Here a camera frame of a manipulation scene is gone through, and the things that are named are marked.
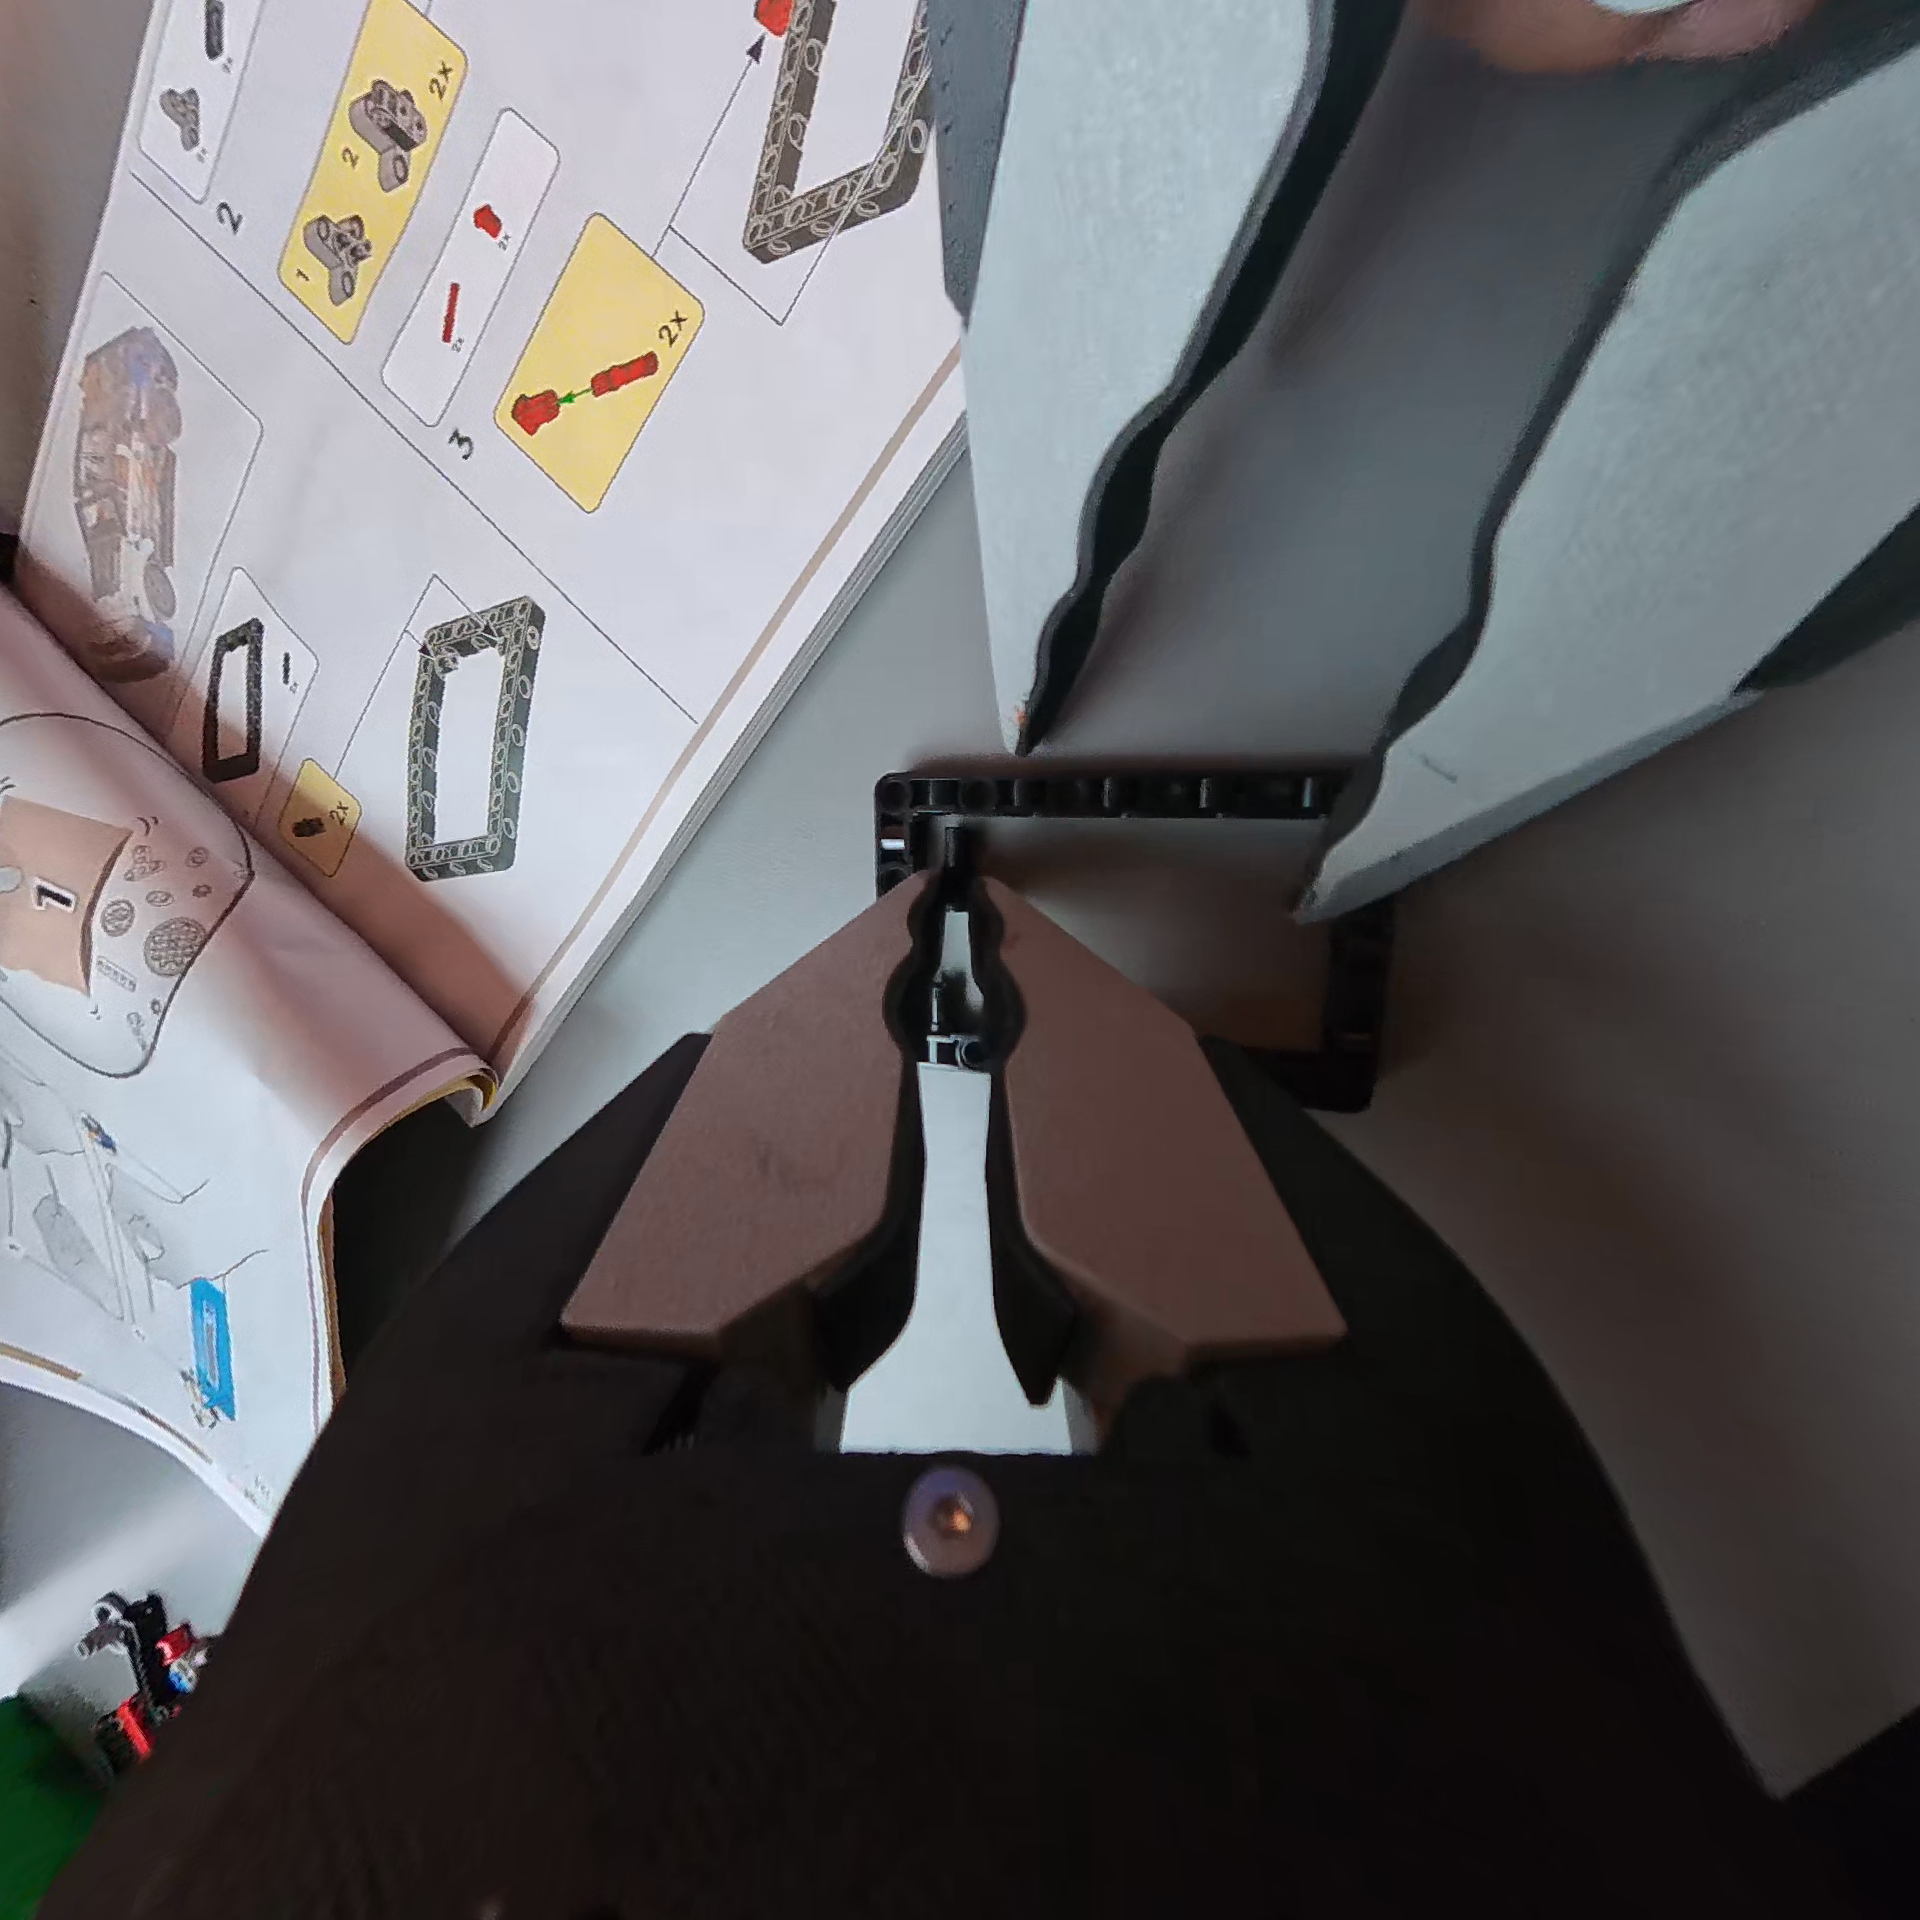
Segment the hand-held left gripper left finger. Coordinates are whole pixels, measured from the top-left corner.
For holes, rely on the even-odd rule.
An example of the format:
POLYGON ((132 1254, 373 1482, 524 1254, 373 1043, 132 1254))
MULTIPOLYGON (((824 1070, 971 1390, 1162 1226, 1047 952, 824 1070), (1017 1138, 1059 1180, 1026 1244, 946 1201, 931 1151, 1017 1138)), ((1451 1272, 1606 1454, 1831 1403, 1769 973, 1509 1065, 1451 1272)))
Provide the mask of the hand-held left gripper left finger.
POLYGON ((915 1299, 919 1068, 901 1011, 935 877, 904 879, 709 1031, 564 1308, 582 1345, 848 1390, 915 1299))

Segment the black rectangular lego frame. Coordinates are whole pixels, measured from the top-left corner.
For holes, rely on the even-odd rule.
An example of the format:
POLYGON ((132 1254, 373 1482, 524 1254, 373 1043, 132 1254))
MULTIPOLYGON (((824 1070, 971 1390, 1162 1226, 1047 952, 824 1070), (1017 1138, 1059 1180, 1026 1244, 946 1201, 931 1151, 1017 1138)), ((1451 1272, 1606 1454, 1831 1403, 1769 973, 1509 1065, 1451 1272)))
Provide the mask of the black rectangular lego frame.
MULTIPOLYGON (((1280 770, 1053 770, 1053 773, 888 773, 870 794, 873 889, 888 897, 940 870, 946 819, 986 824, 1329 824, 1351 783, 1347 765, 1280 770)), ((1395 900, 1360 907, 1329 926, 1319 1043, 1254 1049, 1254 1065, 1301 1105, 1360 1116, 1384 1068, 1395 900)))

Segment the person's right hand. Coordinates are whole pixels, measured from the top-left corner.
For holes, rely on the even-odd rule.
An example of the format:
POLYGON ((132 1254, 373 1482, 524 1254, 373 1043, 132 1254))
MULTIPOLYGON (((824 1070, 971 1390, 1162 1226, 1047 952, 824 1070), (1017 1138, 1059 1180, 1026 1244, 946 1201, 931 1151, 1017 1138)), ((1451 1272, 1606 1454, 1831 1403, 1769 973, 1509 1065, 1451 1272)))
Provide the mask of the person's right hand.
POLYGON ((1773 47, 1821 2, 1457 2, 1450 35, 1502 71, 1584 75, 1773 47))

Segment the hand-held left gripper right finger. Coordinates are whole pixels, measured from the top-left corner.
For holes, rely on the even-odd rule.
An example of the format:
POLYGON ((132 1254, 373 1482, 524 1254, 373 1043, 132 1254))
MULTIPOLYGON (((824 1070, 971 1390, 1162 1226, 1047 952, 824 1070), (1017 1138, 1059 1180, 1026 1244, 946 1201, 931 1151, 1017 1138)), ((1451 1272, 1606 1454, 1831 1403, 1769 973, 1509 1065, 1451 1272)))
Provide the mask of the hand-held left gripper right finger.
POLYGON ((1028 1402, 1344 1339, 1310 1247, 1187 1019, 1000 879, 971 889, 989 1013, 995 1326, 1028 1402))

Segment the partly built lego assembly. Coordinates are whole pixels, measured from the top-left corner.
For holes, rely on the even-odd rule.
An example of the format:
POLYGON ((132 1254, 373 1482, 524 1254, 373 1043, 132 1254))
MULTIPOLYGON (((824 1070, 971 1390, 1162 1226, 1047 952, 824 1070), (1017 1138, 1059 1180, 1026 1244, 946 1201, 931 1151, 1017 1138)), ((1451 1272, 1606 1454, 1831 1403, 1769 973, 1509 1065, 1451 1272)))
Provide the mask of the partly built lego assembly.
POLYGON ((168 1725, 201 1688, 218 1637, 201 1633, 187 1620, 171 1624, 162 1594, 96 1599, 93 1624, 77 1643, 81 1657, 119 1651, 132 1670, 132 1694, 96 1718, 93 1737, 111 1776, 125 1776, 156 1749, 168 1725))

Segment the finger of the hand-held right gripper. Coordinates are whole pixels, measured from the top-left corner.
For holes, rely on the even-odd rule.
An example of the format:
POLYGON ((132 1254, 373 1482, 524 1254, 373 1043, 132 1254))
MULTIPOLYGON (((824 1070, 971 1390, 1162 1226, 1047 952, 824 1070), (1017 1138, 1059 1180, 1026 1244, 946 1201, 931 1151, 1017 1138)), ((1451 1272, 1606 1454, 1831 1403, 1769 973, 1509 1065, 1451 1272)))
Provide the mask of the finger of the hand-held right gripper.
POLYGON ((1272 297, 1398 2, 931 2, 1006 748, 1056 728, 1168 433, 1272 297))
POLYGON ((1481 513, 1471 600, 1339 794, 1333 920, 1912 613, 1916 33, 1809 29, 1652 180, 1481 513))

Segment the green plastic bin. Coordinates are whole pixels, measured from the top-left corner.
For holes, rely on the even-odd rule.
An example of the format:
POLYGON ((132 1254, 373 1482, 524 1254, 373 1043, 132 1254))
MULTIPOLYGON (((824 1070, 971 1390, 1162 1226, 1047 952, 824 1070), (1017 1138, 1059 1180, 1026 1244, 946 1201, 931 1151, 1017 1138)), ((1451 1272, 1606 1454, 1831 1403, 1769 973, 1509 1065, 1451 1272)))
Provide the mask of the green plastic bin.
POLYGON ((4 1916, 35 1916, 101 1807, 96 1775, 20 1696, 4 1700, 4 1916))

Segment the lego instruction booklet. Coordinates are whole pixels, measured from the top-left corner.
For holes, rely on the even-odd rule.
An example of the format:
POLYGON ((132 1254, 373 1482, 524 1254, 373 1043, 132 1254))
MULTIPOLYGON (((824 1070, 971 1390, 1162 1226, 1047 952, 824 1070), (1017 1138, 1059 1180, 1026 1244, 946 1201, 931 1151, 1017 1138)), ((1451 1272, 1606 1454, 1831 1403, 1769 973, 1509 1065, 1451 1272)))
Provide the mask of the lego instruction booklet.
POLYGON ((928 2, 7 2, 105 162, 4 590, 4 1381, 262 1535, 330 1193, 512 1090, 962 433, 928 2))

